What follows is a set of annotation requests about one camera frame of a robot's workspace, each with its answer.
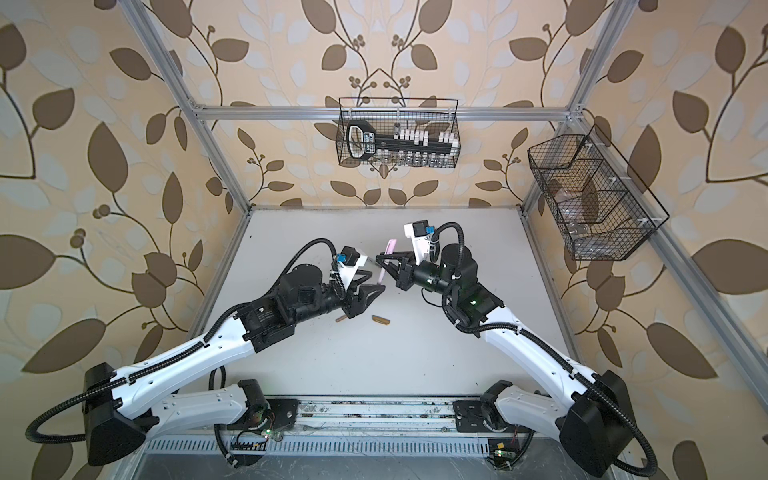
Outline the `brown pen cap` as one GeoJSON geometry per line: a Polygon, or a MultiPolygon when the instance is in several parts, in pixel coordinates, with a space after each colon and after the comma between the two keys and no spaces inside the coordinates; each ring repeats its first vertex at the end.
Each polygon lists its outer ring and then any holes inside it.
{"type": "Polygon", "coordinates": [[[391,324],[391,321],[389,319],[386,319],[386,318],[381,317],[381,316],[372,315],[371,318],[372,318],[372,320],[374,322],[376,322],[378,324],[381,324],[381,325],[390,325],[391,324]]]}

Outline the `black tool in basket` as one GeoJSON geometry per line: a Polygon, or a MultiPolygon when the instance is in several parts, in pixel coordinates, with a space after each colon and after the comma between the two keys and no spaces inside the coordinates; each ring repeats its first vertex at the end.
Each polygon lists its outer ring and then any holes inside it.
{"type": "Polygon", "coordinates": [[[403,163],[457,158],[460,139],[452,131],[437,134],[426,129],[393,123],[374,127],[365,120],[352,120],[342,130],[341,145],[356,160],[396,160],[403,163]]]}

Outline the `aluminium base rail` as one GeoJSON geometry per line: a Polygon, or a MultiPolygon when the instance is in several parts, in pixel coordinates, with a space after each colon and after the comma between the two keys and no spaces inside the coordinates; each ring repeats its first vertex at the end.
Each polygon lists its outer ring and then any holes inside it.
{"type": "Polygon", "coordinates": [[[565,408],[526,393],[503,394],[515,406],[507,427],[488,428],[474,397],[297,398],[283,412],[286,424],[268,434],[224,433],[234,455],[458,457],[490,456],[499,444],[522,441],[529,430],[538,439],[556,439],[565,408]]]}

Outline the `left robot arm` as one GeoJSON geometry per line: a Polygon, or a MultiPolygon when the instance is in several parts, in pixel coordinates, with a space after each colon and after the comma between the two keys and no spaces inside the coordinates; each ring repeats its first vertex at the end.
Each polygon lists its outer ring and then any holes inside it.
{"type": "Polygon", "coordinates": [[[299,323],[340,309],[353,318],[385,288],[360,279],[344,283],[301,264],[273,290],[226,315],[221,324],[163,354],[113,368],[103,362],[85,374],[83,406],[87,462],[103,466],[174,430],[246,424],[267,408],[257,381],[241,380],[208,392],[181,393],[187,384],[292,336],[299,323]]]}

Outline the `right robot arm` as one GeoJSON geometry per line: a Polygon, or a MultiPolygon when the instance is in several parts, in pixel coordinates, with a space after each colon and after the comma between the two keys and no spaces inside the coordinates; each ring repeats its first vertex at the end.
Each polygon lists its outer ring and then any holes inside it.
{"type": "Polygon", "coordinates": [[[381,253],[376,262],[399,289],[418,286],[440,297],[440,308],[458,331],[485,340],[509,356],[542,388],[526,391],[499,380],[482,396],[490,430],[523,426],[558,441],[582,470],[599,477],[610,468],[640,476],[652,465],[623,460],[637,439],[637,425],[625,382],[614,372],[599,374],[533,333],[478,279],[478,265],[457,243],[440,256],[381,253]]]}

